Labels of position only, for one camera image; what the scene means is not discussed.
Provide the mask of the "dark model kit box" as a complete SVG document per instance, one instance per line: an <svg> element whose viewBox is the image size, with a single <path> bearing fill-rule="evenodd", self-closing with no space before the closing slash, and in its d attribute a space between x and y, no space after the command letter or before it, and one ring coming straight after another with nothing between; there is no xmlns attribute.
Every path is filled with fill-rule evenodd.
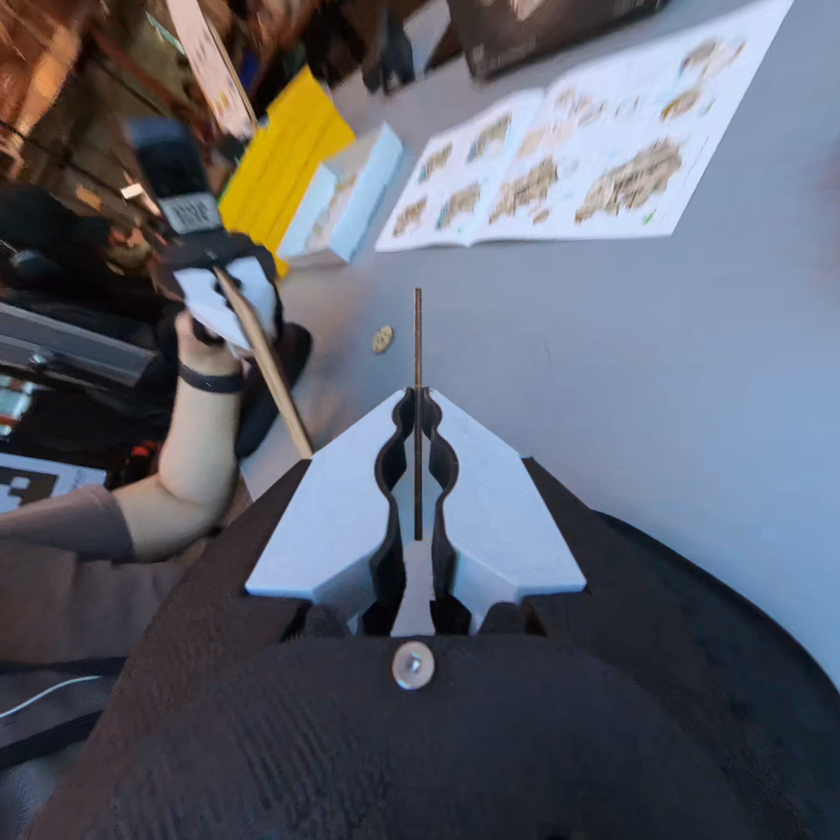
<svg viewBox="0 0 840 840"><path fill-rule="evenodd" d="M485 82L661 13L669 1L448 1L469 74Z"/></svg>

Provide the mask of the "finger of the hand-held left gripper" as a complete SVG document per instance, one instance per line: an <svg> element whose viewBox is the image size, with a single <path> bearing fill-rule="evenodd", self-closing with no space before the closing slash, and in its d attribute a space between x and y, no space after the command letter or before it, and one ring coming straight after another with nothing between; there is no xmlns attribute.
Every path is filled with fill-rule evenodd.
<svg viewBox="0 0 840 840"><path fill-rule="evenodd" d="M249 304L268 341L277 338L277 289L255 256L241 256L225 266L225 273L239 295ZM228 296L225 297L225 340L250 343L240 318Z"/></svg>
<svg viewBox="0 0 840 840"><path fill-rule="evenodd" d="M213 267L177 270L175 282L196 323L224 341L235 356L243 356L249 351L249 341Z"/></svg>

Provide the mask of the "person's left forearm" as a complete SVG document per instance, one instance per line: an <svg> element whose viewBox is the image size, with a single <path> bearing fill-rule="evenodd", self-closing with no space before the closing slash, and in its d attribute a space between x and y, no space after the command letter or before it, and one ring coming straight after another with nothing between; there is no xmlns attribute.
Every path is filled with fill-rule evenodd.
<svg viewBox="0 0 840 840"><path fill-rule="evenodd" d="M237 393L200 391L179 381L156 472L113 494L136 560L168 558L218 525L238 482L239 406Z"/></svg>

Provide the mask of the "black wristband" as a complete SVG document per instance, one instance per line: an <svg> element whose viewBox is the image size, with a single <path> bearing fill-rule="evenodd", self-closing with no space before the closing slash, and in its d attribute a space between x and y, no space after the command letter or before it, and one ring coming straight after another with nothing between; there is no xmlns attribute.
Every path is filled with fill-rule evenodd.
<svg viewBox="0 0 840 840"><path fill-rule="evenodd" d="M215 395L239 394L245 386L241 373L206 374L195 371L182 362L178 364L178 375L179 379L192 389Z"/></svg>

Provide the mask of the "white wood-edged sign board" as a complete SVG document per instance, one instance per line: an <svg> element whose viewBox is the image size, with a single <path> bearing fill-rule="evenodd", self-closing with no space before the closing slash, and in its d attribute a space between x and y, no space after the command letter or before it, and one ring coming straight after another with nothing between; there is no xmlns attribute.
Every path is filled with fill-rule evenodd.
<svg viewBox="0 0 840 840"><path fill-rule="evenodd" d="M249 141L257 129L256 116L213 23L198 1L167 1L166 6L217 126Z"/></svg>

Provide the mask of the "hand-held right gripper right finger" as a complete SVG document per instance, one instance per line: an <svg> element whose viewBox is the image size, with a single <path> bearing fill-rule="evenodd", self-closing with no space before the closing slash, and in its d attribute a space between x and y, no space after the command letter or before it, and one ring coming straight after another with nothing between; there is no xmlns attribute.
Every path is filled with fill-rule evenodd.
<svg viewBox="0 0 840 840"><path fill-rule="evenodd" d="M440 392L423 391L436 633L474 633L490 610L579 594L586 580L518 451Z"/></svg>

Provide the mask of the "framed marker sign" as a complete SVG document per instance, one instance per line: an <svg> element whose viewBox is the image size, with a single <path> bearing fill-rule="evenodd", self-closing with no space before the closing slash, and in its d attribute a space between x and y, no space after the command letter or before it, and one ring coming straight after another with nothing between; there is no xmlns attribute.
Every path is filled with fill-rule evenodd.
<svg viewBox="0 0 840 840"><path fill-rule="evenodd" d="M101 469L1 453L1 513L44 499L62 497L81 487L104 487Z"/></svg>

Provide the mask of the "shallow white cardboard box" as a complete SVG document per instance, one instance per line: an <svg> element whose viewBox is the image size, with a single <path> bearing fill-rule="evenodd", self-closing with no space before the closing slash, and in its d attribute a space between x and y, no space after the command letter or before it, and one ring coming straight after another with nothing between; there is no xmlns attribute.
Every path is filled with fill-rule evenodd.
<svg viewBox="0 0 840 840"><path fill-rule="evenodd" d="M366 236L403 162L386 122L318 165L275 256L292 270L343 266Z"/></svg>

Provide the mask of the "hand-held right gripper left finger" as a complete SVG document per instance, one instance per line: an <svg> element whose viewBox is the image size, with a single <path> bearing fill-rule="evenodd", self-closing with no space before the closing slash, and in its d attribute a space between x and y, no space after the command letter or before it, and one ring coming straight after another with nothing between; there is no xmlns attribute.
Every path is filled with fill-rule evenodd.
<svg viewBox="0 0 840 840"><path fill-rule="evenodd" d="M392 634L406 589L394 489L415 409L414 389L399 390L305 462L248 595L327 607L359 635Z"/></svg>

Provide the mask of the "person's left hand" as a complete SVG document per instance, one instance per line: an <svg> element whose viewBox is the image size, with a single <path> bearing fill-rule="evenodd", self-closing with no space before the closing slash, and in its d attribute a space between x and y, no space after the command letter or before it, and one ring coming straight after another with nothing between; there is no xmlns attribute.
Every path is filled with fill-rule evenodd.
<svg viewBox="0 0 840 840"><path fill-rule="evenodd" d="M242 362L225 341L205 343L195 335L194 320L188 310L175 319L178 359L191 371L211 377L239 375Z"/></svg>

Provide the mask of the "yellow plastic bin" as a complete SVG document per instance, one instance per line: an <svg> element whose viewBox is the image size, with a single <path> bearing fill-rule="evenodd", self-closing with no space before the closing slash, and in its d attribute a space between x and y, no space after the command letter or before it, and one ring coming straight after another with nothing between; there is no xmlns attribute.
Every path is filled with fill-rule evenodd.
<svg viewBox="0 0 840 840"><path fill-rule="evenodd" d="M278 258L282 239L320 164L355 141L329 93L303 67L269 105L267 123L248 144L218 201L226 230L249 236L273 255L280 278L290 268Z"/></svg>

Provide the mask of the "open instruction booklet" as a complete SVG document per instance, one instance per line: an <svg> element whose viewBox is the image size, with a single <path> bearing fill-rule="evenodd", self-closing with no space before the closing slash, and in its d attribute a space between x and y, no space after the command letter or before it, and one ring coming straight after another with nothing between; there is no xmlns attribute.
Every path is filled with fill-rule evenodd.
<svg viewBox="0 0 840 840"><path fill-rule="evenodd" d="M432 136L375 251L672 235L792 4L577 66Z"/></svg>

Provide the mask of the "person's grey shirt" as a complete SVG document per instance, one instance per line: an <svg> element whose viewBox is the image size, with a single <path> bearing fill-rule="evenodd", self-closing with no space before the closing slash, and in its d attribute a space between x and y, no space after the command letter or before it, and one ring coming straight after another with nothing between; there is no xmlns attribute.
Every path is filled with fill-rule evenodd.
<svg viewBox="0 0 840 840"><path fill-rule="evenodd" d="M100 486L4 513L2 672L57 666L80 673L125 660L224 525L143 562L114 495Z"/></svg>

